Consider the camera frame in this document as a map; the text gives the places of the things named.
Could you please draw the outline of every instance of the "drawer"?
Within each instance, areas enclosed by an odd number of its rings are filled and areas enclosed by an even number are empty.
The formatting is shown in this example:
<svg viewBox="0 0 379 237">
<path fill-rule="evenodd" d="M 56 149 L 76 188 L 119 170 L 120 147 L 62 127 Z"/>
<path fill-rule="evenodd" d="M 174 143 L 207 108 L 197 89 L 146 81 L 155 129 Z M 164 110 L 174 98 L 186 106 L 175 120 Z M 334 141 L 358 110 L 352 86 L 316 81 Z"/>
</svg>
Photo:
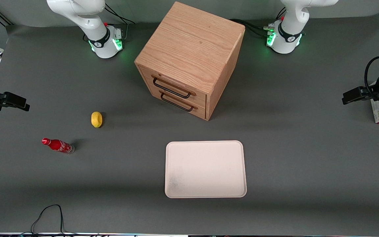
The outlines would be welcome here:
<svg viewBox="0 0 379 237">
<path fill-rule="evenodd" d="M 161 99 L 162 101 L 173 105 L 175 107 L 180 108 L 181 110 L 188 112 L 192 115 L 195 115 L 199 118 L 205 119 L 206 118 L 206 109 L 198 106 L 198 105 L 192 105 L 183 99 L 176 97 L 170 93 L 163 92 L 162 90 L 156 90 L 153 87 L 150 87 L 150 90 L 152 91 L 152 95 L 156 97 L 157 99 Z"/>
<path fill-rule="evenodd" d="M 156 87 L 157 90 L 161 90 L 163 93 L 172 94 L 175 97 L 180 98 L 182 101 L 189 101 L 194 105 L 199 105 L 203 108 L 206 107 L 206 94 L 201 93 L 194 89 L 187 89 L 185 86 L 178 86 L 175 83 L 170 82 L 159 73 L 154 72 L 146 67 L 141 67 L 144 80 L 150 86 Z"/>
</svg>

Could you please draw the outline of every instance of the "coca-cola bottle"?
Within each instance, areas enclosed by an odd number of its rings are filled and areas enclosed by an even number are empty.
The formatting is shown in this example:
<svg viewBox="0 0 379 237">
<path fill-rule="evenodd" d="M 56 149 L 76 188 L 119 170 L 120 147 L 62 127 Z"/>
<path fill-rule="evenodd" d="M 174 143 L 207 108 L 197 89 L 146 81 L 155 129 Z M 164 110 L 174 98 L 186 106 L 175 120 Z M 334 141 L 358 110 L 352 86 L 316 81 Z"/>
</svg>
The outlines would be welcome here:
<svg viewBox="0 0 379 237">
<path fill-rule="evenodd" d="M 71 144 L 68 144 L 66 142 L 63 142 L 58 139 L 48 139 L 48 138 L 43 138 L 42 139 L 42 144 L 47 145 L 54 151 L 59 151 L 65 154 L 71 154 L 74 152 L 74 146 Z"/>
</svg>

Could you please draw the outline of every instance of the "yellow lemon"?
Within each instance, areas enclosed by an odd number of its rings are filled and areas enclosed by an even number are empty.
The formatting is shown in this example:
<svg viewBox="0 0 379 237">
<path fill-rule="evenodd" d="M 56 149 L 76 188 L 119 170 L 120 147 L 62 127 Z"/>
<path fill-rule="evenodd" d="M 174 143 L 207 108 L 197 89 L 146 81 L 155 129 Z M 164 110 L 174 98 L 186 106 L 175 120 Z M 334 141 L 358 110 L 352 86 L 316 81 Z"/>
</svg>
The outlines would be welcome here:
<svg viewBox="0 0 379 237">
<path fill-rule="evenodd" d="M 102 126 L 102 114 L 99 112 L 93 112 L 91 114 L 91 124 L 93 127 L 100 127 Z"/>
</svg>

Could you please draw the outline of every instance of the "drawer handle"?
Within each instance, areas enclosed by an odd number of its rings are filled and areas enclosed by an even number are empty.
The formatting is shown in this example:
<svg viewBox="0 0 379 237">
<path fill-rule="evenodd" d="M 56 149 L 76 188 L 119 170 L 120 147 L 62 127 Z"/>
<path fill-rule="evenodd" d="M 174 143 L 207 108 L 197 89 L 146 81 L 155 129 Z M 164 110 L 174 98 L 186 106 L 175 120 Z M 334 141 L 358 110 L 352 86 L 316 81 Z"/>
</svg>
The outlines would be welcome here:
<svg viewBox="0 0 379 237">
<path fill-rule="evenodd" d="M 166 88 L 166 87 L 163 87 L 163 86 L 157 84 L 157 83 L 156 83 L 157 80 L 158 80 L 158 79 L 157 79 L 156 77 L 155 77 L 155 79 L 153 80 L 153 84 L 154 84 L 155 86 L 157 86 L 157 87 L 159 87 L 159 88 L 162 88 L 163 90 L 165 90 L 165 91 L 167 91 L 167 92 L 170 92 L 170 93 L 172 93 L 172 94 L 174 94 L 174 95 L 176 95 L 176 96 L 179 96 L 179 97 L 181 97 L 181 98 L 183 98 L 183 99 L 188 99 L 188 97 L 190 97 L 190 95 L 191 95 L 190 92 L 188 93 L 188 95 L 182 95 L 182 94 L 180 94 L 180 93 L 176 93 L 176 92 L 174 92 L 173 90 L 170 90 L 170 89 L 168 89 L 168 88 Z"/>
<path fill-rule="evenodd" d="M 176 106 L 176 107 L 178 107 L 178 108 L 180 108 L 180 109 L 182 109 L 182 110 L 184 110 L 184 111 L 186 111 L 186 112 L 191 112 L 192 109 L 194 109 L 194 106 L 191 106 L 191 108 L 189 108 L 189 109 L 185 109 L 184 107 L 182 107 L 182 106 L 180 106 L 180 105 L 177 105 L 177 104 L 173 103 L 172 101 L 169 101 L 169 100 L 167 100 L 167 99 L 164 99 L 163 96 L 164 96 L 164 93 L 161 94 L 161 99 L 162 99 L 164 102 L 166 102 L 166 103 L 168 103 L 168 104 L 171 104 L 171 105 L 173 105 L 173 106 Z"/>
</svg>

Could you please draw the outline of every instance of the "white tray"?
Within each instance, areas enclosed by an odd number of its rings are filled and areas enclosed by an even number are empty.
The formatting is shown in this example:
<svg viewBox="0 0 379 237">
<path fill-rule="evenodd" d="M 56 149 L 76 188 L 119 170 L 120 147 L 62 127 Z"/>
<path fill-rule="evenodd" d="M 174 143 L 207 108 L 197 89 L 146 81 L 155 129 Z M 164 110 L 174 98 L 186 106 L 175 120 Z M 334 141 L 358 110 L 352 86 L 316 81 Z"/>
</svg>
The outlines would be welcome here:
<svg viewBox="0 0 379 237">
<path fill-rule="evenodd" d="M 246 194 L 240 141 L 171 142 L 164 193 L 169 198 L 240 198 Z"/>
</svg>

